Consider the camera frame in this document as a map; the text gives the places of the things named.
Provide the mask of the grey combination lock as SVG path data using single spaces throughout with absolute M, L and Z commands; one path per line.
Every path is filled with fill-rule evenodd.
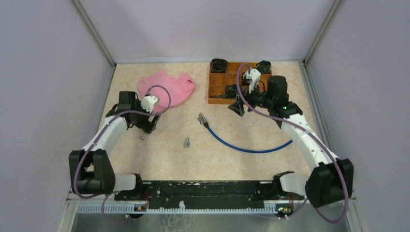
M 186 137 L 186 138 L 185 138 L 183 147 L 184 147 L 184 148 L 189 148 L 189 147 L 190 147 L 190 139 L 189 139 L 189 137 Z

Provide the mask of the brass padlock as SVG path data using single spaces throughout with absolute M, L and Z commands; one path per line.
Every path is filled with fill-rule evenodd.
M 148 133 L 143 132 L 143 133 L 140 134 L 139 138 L 140 138 L 141 140 L 145 140 L 148 136 L 149 136 Z

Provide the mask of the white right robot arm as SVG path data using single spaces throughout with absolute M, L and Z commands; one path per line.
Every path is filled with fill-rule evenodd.
M 270 76 L 267 89 L 259 90 L 259 78 L 245 77 L 247 87 L 237 95 L 229 109 L 242 116 L 244 105 L 248 111 L 255 107 L 267 109 L 270 116 L 278 117 L 277 125 L 291 137 L 304 156 L 310 176 L 297 175 L 293 171 L 274 176 L 273 195 L 285 199 L 290 193 L 305 196 L 316 207 L 349 199 L 352 195 L 353 164 L 349 159 L 340 159 L 325 145 L 319 145 L 299 106 L 289 101 L 287 81 L 284 76 Z

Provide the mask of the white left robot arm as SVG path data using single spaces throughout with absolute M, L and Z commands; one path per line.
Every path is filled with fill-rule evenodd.
M 141 100 L 136 92 L 121 91 L 118 103 L 106 114 L 103 125 L 83 148 L 69 154 L 73 192 L 82 199 L 126 191 L 133 200 L 144 196 L 145 187 L 138 174 L 116 174 L 109 154 L 128 129 L 137 127 L 150 134 L 160 116 L 154 114 L 159 97 L 146 94 Z

